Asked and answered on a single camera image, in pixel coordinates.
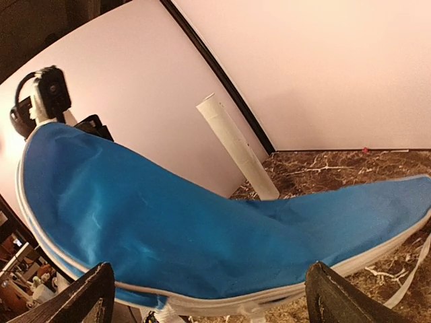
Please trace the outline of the black left corner post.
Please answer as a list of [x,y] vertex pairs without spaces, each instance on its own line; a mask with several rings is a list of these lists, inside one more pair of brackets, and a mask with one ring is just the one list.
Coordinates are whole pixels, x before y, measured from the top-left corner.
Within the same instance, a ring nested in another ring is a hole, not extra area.
[[268,155],[276,152],[275,147],[267,136],[263,127],[260,125],[256,116],[234,85],[228,74],[225,72],[223,67],[220,65],[218,60],[212,54],[204,40],[198,35],[197,31],[188,22],[186,17],[180,12],[179,8],[171,0],[160,0],[160,3],[164,9],[169,13],[171,18],[177,23],[180,29],[184,32],[185,36],[191,41],[193,46],[202,56],[204,61],[207,63],[213,74],[218,78],[223,88],[227,91],[228,95],[235,103],[237,109],[246,120],[251,130],[254,132],[256,138],[260,142],[261,146]]

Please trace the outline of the blue racket bag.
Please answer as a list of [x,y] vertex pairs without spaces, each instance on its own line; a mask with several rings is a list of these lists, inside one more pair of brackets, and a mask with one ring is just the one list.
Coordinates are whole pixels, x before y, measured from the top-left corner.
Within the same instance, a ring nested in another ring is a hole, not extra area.
[[119,303],[186,316],[291,300],[304,293],[310,265],[348,276],[430,218],[428,176],[230,200],[59,122],[29,136],[16,186],[30,230],[68,276],[107,262]]

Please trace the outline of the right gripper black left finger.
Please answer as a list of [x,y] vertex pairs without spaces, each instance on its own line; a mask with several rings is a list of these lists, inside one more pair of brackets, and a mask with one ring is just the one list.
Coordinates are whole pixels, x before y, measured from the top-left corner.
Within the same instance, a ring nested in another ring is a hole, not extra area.
[[54,298],[12,322],[110,322],[114,294],[113,269],[103,262]]

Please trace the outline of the white shuttlecock tube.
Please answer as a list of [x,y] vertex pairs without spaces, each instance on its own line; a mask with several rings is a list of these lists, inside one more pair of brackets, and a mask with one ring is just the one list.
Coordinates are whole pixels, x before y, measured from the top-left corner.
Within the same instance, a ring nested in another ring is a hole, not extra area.
[[259,198],[262,201],[278,199],[278,189],[215,94],[206,97],[196,106],[196,109],[201,113]]

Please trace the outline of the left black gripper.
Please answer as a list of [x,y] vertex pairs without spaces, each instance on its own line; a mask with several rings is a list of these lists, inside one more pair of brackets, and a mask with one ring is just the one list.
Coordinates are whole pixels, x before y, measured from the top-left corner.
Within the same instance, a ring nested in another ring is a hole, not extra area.
[[9,112],[15,131],[27,140],[37,126],[44,122],[68,124],[85,133],[112,141],[108,127],[102,124],[96,114],[82,121],[74,119],[71,98],[63,71],[49,66],[27,74],[17,86],[14,106]]

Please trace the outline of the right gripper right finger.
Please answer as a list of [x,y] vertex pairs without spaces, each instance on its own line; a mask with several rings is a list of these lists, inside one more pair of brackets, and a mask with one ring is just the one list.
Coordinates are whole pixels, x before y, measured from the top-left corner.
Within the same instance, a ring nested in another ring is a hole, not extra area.
[[322,262],[309,267],[305,280],[311,322],[408,322],[401,314],[374,301]]

